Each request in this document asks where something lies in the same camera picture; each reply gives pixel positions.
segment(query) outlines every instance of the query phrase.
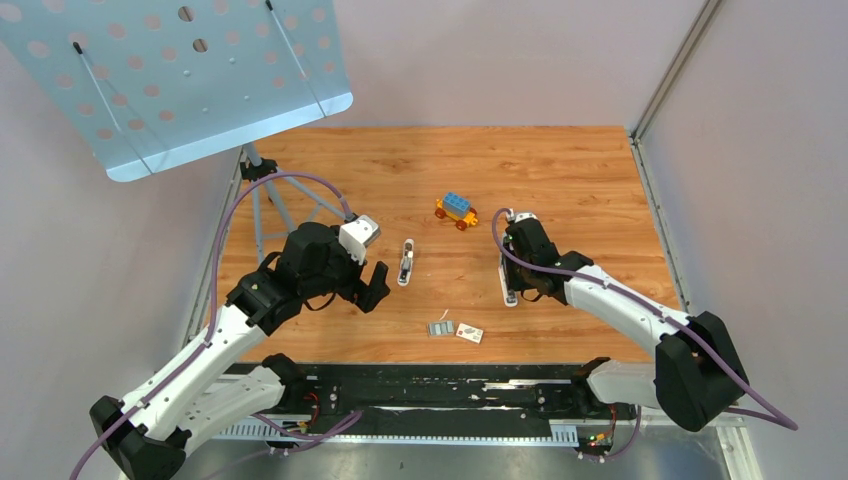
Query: blue toy block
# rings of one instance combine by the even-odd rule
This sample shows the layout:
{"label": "blue toy block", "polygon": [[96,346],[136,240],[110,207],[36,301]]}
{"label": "blue toy block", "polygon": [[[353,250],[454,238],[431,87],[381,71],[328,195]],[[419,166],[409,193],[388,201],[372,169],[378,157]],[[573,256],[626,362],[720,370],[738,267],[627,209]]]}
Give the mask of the blue toy block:
{"label": "blue toy block", "polygon": [[442,205],[444,205],[446,211],[459,218],[464,218],[468,214],[468,211],[471,210],[471,202],[453,192],[448,192],[445,195]]}

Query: light blue perforated panel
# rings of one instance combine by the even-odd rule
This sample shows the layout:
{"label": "light blue perforated panel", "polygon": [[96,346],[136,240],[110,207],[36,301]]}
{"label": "light blue perforated panel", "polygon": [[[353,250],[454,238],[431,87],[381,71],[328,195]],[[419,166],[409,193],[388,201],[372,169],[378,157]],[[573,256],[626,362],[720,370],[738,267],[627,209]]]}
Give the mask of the light blue perforated panel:
{"label": "light blue perforated panel", "polygon": [[291,47],[260,0],[0,0],[0,40],[130,181],[350,106],[332,1],[273,4]]}

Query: pink hole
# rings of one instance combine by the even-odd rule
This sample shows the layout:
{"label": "pink hole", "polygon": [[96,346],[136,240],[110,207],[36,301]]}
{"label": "pink hole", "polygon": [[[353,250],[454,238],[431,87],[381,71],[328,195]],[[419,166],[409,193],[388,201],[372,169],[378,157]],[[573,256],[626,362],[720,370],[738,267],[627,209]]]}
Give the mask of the pink hole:
{"label": "pink hole", "polygon": [[94,73],[94,76],[100,80],[106,80],[109,78],[109,69],[103,65],[95,65],[91,67],[91,71]]}
{"label": "pink hole", "polygon": [[88,36],[86,36],[86,34],[81,33],[81,32],[74,32],[74,33],[68,35],[68,41],[71,42],[71,44],[73,44],[74,42],[77,42],[77,43],[80,44],[80,47],[82,47],[82,48],[88,47]]}
{"label": "pink hole", "polygon": [[117,107],[126,107],[127,106],[127,96],[122,95],[120,93],[116,93],[112,95],[112,104]]}
{"label": "pink hole", "polygon": [[83,117],[90,117],[94,115],[94,107],[90,103],[81,103],[77,105],[77,111],[80,112],[80,115]]}
{"label": "pink hole", "polygon": [[63,73],[56,77],[56,85],[59,85],[59,88],[71,88],[74,86],[74,79],[70,75]]}
{"label": "pink hole", "polygon": [[41,0],[41,3],[53,13],[62,13],[65,10],[65,0]]}
{"label": "pink hole", "polygon": [[116,40],[120,40],[127,36],[127,30],[120,23],[109,25],[109,35],[112,35]]}
{"label": "pink hole", "polygon": [[35,58],[47,58],[50,55],[50,47],[46,43],[37,40],[29,42],[27,44],[27,50]]}
{"label": "pink hole", "polygon": [[159,30],[162,28],[162,19],[159,15],[148,15],[144,17],[144,24],[151,30]]}
{"label": "pink hole", "polygon": [[159,87],[156,85],[148,85],[144,87],[144,94],[148,97],[158,97],[159,96]]}
{"label": "pink hole", "polygon": [[138,55],[130,55],[130,57],[127,58],[127,65],[129,65],[133,70],[141,70],[144,68],[144,60],[142,60]]}
{"label": "pink hole", "polygon": [[174,47],[165,47],[162,49],[162,58],[165,61],[173,62],[177,59],[177,50]]}
{"label": "pink hole", "polygon": [[9,23],[18,23],[23,18],[21,9],[11,3],[0,3],[0,18]]}

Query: black wire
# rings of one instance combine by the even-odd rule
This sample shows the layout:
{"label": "black wire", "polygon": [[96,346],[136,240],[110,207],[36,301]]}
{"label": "black wire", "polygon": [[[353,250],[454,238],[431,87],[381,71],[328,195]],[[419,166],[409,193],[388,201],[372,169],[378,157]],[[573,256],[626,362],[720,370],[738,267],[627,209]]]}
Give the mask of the black wire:
{"label": "black wire", "polygon": [[336,299],[336,292],[333,292],[333,296],[330,297],[329,300],[327,300],[327,303],[325,303],[324,305],[321,305],[318,308],[312,308],[312,305],[309,304],[309,300],[304,300],[303,304],[306,305],[306,309],[309,310],[310,312],[317,312],[319,310],[324,310],[325,308],[329,307],[330,304],[333,303],[333,300],[335,300],[335,299]]}
{"label": "black wire", "polygon": [[522,290],[521,291],[521,298],[523,298],[524,300],[527,300],[530,303],[536,303],[536,302],[539,301],[540,298],[542,298],[542,294],[540,293],[540,294],[536,295],[536,298],[534,298],[533,300],[530,300],[529,298],[524,296],[524,290]]}

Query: wooden tabletop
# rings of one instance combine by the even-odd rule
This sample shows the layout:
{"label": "wooden tabletop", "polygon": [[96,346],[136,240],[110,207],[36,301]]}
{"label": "wooden tabletop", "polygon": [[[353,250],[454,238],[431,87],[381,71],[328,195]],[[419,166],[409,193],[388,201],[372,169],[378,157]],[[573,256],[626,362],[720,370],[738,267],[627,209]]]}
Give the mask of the wooden tabletop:
{"label": "wooden tabletop", "polygon": [[[504,306],[490,228],[500,207],[533,211],[561,253],[577,250],[636,290],[677,305],[622,128],[302,128],[257,146],[284,170],[330,180],[356,213],[380,224],[382,236],[368,250],[366,277],[377,260],[384,261],[392,293],[370,314],[341,300],[321,312],[304,309],[245,361],[278,352],[295,361],[341,363],[648,359],[600,320],[552,299]],[[321,185],[304,183],[334,200]],[[296,222],[306,220],[312,200],[284,181],[276,185]],[[471,201],[479,225],[461,232],[449,219],[434,216],[436,199],[449,191]],[[264,194],[261,205],[265,232],[282,231]],[[338,223],[326,210],[316,220]],[[505,222],[500,223],[502,231]],[[415,267],[402,288],[396,277],[406,238],[415,240]],[[282,239],[266,241],[266,252],[282,245]],[[232,224],[219,295],[256,264],[247,200]],[[446,319],[483,329],[483,341],[429,337],[427,324],[446,309]]]}

